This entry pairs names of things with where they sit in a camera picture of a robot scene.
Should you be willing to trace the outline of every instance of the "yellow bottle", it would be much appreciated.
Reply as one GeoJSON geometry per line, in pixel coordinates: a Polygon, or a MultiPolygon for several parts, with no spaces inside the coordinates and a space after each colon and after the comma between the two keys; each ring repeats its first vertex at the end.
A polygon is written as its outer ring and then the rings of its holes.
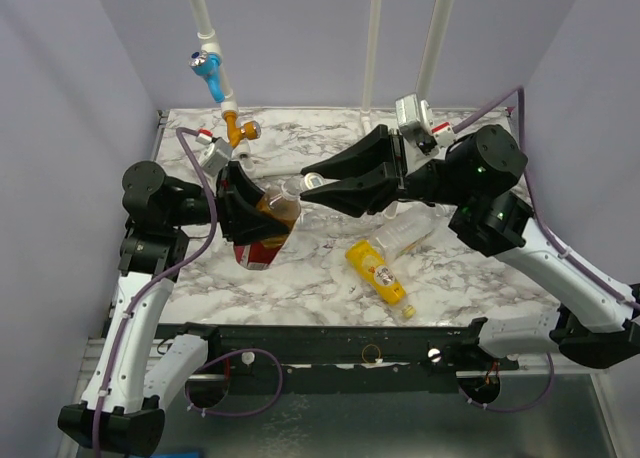
{"type": "Polygon", "coordinates": [[[399,306],[405,319],[411,318],[416,309],[407,303],[407,292],[398,283],[393,272],[382,259],[382,256],[367,240],[353,245],[345,254],[347,261],[356,269],[358,274],[370,283],[391,306],[399,306]]]}

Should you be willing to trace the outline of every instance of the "wall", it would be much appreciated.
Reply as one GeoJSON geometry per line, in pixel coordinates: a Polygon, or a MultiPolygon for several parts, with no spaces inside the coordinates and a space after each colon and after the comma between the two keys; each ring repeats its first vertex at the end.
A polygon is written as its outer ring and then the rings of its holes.
{"type": "Polygon", "coordinates": [[[99,0],[0,0],[0,454],[53,457],[157,113],[99,0]]]}
{"type": "MultiPolygon", "coordinates": [[[[101,0],[163,108],[211,107],[186,63],[188,0],[101,0]]],[[[574,0],[456,0],[435,105],[479,106],[525,83],[574,0]]],[[[207,0],[241,106],[359,106],[370,0],[207,0]]],[[[383,0],[374,105],[415,87],[434,0],[383,0]]]]}
{"type": "MultiPolygon", "coordinates": [[[[529,166],[548,221],[628,283],[640,282],[637,2],[576,0],[527,86],[529,166]]],[[[611,372],[618,425],[636,450],[639,376],[640,357],[611,372]]]]}

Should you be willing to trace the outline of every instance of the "marble tabletop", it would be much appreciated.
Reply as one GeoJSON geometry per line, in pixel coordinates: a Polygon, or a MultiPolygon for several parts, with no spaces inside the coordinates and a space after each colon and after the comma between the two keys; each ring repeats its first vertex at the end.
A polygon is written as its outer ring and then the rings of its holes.
{"type": "MultiPolygon", "coordinates": [[[[465,112],[436,112],[438,120],[456,123],[465,112]]],[[[307,165],[328,158],[360,137],[357,110],[246,109],[240,120],[256,120],[262,137],[251,143],[256,166],[307,165]]],[[[395,125],[393,113],[372,113],[372,122],[395,125]]],[[[469,130],[495,123],[510,129],[503,112],[493,112],[469,130]]],[[[157,161],[171,176],[198,182],[178,141],[178,126],[207,128],[224,136],[218,109],[172,110],[157,161]]],[[[194,142],[199,152],[202,146],[194,142]]],[[[259,180],[261,186],[269,180],[259,180]]],[[[524,185],[519,192],[525,194],[524,185]]],[[[401,210],[412,206],[402,204],[401,210]]],[[[316,205],[303,204],[304,210],[316,205]]],[[[335,212],[322,209],[328,216],[335,212]]],[[[520,272],[485,258],[463,245],[438,223],[437,232],[418,250],[391,268],[406,289],[416,315],[398,318],[347,263],[344,253],[374,224],[359,229],[294,229],[268,270],[249,271],[235,261],[232,245],[218,232],[213,245],[181,271],[161,323],[280,325],[466,325],[473,318],[538,314],[558,302],[520,272]]],[[[190,251],[202,244],[207,227],[186,227],[194,237],[190,251]]]]}

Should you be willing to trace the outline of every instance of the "purple cable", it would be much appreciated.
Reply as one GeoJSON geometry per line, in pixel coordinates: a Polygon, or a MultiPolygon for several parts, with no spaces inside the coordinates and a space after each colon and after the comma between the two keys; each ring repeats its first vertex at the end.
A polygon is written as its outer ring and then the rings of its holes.
{"type": "Polygon", "coordinates": [[[211,416],[224,416],[226,418],[245,418],[247,416],[254,416],[257,415],[259,413],[262,413],[263,411],[267,410],[268,408],[271,408],[271,406],[273,406],[273,404],[278,401],[278,398],[280,398],[280,394],[282,393],[282,385],[284,384],[284,375],[282,374],[282,365],[280,365],[280,362],[278,361],[278,359],[273,356],[273,354],[269,353],[266,350],[261,350],[260,348],[246,348],[244,350],[236,350],[236,351],[232,351],[230,353],[227,353],[225,355],[219,356],[214,360],[211,360],[209,363],[205,363],[204,365],[202,365],[200,368],[198,368],[198,370],[196,371],[196,373],[198,371],[202,371],[205,370],[207,368],[209,368],[210,366],[215,365],[216,363],[220,363],[223,360],[226,360],[227,358],[232,358],[234,356],[238,356],[241,355],[243,353],[248,353],[248,352],[252,352],[252,353],[259,353],[261,355],[265,355],[267,357],[269,357],[276,365],[276,368],[278,369],[278,387],[276,388],[276,392],[273,394],[273,397],[271,398],[271,400],[269,400],[269,402],[267,404],[265,404],[264,406],[261,406],[260,408],[257,408],[255,410],[251,410],[251,411],[241,411],[241,412],[237,412],[237,413],[230,413],[230,412],[226,412],[226,411],[216,411],[216,410],[208,410],[206,408],[198,408],[197,406],[195,406],[193,404],[193,401],[191,401],[191,395],[189,393],[189,387],[185,386],[184,389],[184,396],[187,398],[187,401],[189,402],[189,409],[193,408],[199,412],[204,412],[207,415],[211,415],[211,416]]]}
{"type": "MultiPolygon", "coordinates": [[[[526,147],[525,147],[526,140],[525,140],[525,126],[524,126],[524,87],[523,86],[517,86],[514,89],[510,90],[508,93],[505,93],[504,95],[500,96],[499,98],[496,98],[490,103],[487,103],[485,106],[483,106],[478,111],[473,113],[467,119],[453,126],[452,127],[453,131],[455,133],[460,133],[465,128],[469,127],[470,125],[478,121],[480,118],[482,118],[484,115],[489,113],[491,110],[493,110],[496,106],[498,106],[500,103],[505,101],[514,93],[518,94],[518,135],[519,135],[518,138],[520,140],[520,149],[523,151],[523,153],[526,154],[526,147]]],[[[537,206],[537,199],[536,199],[537,195],[533,185],[532,174],[529,171],[529,169],[530,169],[529,167],[525,168],[524,178],[527,182],[527,187],[529,188],[529,194],[531,196],[531,204],[533,205],[537,222],[538,222],[538,225],[540,226],[540,231],[542,231],[542,234],[544,235],[544,237],[549,241],[549,243],[551,243],[551,245],[556,249],[556,251],[560,255],[565,255],[567,250],[563,248],[563,246],[560,244],[556,236],[549,229],[549,227],[546,224],[546,221],[544,220],[540,207],[537,206]]],[[[605,282],[603,279],[601,279],[593,271],[587,268],[581,261],[576,259],[571,253],[566,255],[565,259],[569,263],[571,263],[580,273],[582,273],[584,276],[589,278],[594,284],[599,286],[607,294],[611,295],[616,301],[618,301],[619,303],[623,303],[627,306],[630,306],[635,310],[640,310],[640,303],[627,300],[622,293],[620,293],[618,290],[616,290],[615,288],[610,286],[607,282],[605,282]]]]}
{"type": "MultiPolygon", "coordinates": [[[[140,300],[142,300],[142,298],[144,298],[144,296],[153,286],[160,283],[160,281],[162,281],[164,278],[178,272],[182,267],[184,267],[185,265],[188,265],[189,263],[197,259],[200,255],[202,255],[206,251],[206,249],[209,248],[209,245],[211,245],[211,243],[213,242],[213,238],[216,234],[218,214],[216,212],[216,203],[215,203],[215,198],[213,196],[213,191],[209,186],[209,181],[207,180],[207,177],[202,171],[202,168],[200,167],[198,160],[193,154],[193,151],[191,151],[191,148],[189,147],[189,144],[187,143],[187,140],[184,137],[185,133],[192,136],[198,136],[198,132],[191,130],[189,128],[180,127],[176,129],[176,137],[178,138],[180,145],[182,145],[182,148],[184,149],[184,152],[186,153],[187,158],[189,158],[189,161],[191,162],[191,165],[193,166],[193,169],[196,172],[196,175],[198,175],[198,179],[202,183],[204,195],[207,198],[207,204],[209,205],[209,213],[211,215],[211,228],[209,229],[209,235],[207,236],[207,239],[202,244],[202,246],[198,248],[191,256],[185,258],[180,263],[173,265],[171,268],[168,268],[162,273],[160,273],[159,275],[153,277],[152,280],[150,280],[146,285],[144,285],[140,289],[140,291],[138,291],[138,293],[136,293],[135,296],[131,299],[129,306],[127,306],[125,310],[125,313],[127,315],[131,315],[131,313],[133,313],[133,310],[135,309],[136,305],[140,302],[140,300]]],[[[122,319],[120,320],[120,324],[118,325],[118,331],[116,332],[116,336],[113,340],[113,346],[111,347],[111,352],[109,353],[107,366],[105,367],[104,374],[102,376],[102,384],[100,385],[101,392],[104,392],[104,393],[108,392],[109,382],[111,381],[111,375],[113,374],[113,369],[116,364],[116,359],[118,358],[118,351],[120,349],[120,344],[124,336],[124,331],[127,327],[127,322],[128,320],[122,319]]],[[[95,458],[101,458],[102,456],[102,453],[100,452],[100,418],[101,418],[103,406],[104,406],[104,396],[98,396],[98,400],[96,402],[96,409],[93,414],[93,424],[91,427],[91,446],[93,447],[95,458]]]]}
{"type": "Polygon", "coordinates": [[[553,384],[556,379],[556,370],[553,366],[553,360],[551,359],[550,353],[547,353],[547,360],[549,360],[549,381],[547,381],[547,386],[544,391],[540,393],[540,396],[538,396],[538,398],[526,405],[516,406],[515,408],[494,408],[491,405],[478,403],[477,401],[472,400],[462,388],[460,388],[460,393],[467,399],[467,403],[469,403],[470,405],[486,411],[492,411],[493,413],[518,413],[520,411],[530,410],[531,408],[538,406],[540,403],[546,400],[547,397],[551,394],[551,390],[553,389],[553,384]]]}

